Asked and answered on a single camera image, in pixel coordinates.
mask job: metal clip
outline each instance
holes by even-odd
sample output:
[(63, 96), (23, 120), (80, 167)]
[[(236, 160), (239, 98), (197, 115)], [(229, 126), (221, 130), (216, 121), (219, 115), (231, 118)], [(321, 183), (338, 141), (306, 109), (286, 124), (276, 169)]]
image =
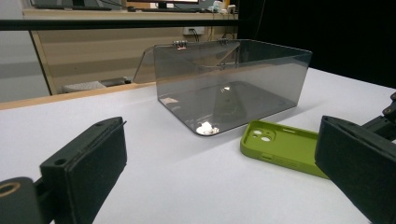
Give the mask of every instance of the metal clip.
[(218, 42), (219, 42), (221, 45), (227, 45), (228, 39), (227, 39), (227, 38), (219, 38), (219, 39), (218, 39)]
[(187, 47), (187, 40), (174, 41), (173, 45), (176, 46), (177, 49), (185, 49)]

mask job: white tabletop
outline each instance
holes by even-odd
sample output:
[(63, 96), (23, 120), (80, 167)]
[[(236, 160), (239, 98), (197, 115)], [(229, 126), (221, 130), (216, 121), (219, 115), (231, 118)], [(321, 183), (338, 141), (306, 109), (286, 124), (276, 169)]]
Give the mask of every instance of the white tabletop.
[[(298, 106), (266, 120), (314, 132), (323, 115), (363, 124), (394, 92), (309, 69)], [(330, 180), (244, 156), (246, 126), (195, 135), (155, 87), (0, 111), (0, 180), (36, 181), (42, 161), (117, 116), (127, 120), (128, 164), (95, 223), (368, 223)]]

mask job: white table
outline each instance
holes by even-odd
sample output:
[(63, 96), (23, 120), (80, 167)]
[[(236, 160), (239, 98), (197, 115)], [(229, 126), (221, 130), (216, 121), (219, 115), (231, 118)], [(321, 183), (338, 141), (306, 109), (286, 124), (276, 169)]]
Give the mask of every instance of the white table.
[[(322, 115), (363, 124), (394, 92), (309, 69), (298, 106), (266, 120), (315, 132)], [(246, 126), (193, 134), (160, 105), (154, 86), (1, 110), (0, 180), (36, 181), (42, 161), (116, 116), (128, 121), (128, 165), (95, 223), (368, 223), (330, 180), (244, 156)]]

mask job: green phone case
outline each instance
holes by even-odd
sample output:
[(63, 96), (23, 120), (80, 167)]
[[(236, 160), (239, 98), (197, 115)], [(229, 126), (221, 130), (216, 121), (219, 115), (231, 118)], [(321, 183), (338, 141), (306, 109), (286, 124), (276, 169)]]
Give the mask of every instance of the green phone case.
[(272, 122), (251, 121), (241, 139), (245, 156), (328, 178), (315, 165), (318, 134)]

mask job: transparent plastic box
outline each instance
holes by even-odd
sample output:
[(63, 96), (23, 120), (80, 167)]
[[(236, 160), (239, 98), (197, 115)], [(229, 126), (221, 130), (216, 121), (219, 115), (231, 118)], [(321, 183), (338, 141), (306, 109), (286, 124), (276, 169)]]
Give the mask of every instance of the transparent plastic box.
[(214, 135), (297, 106), (312, 53), (253, 40), (155, 46), (158, 100)]

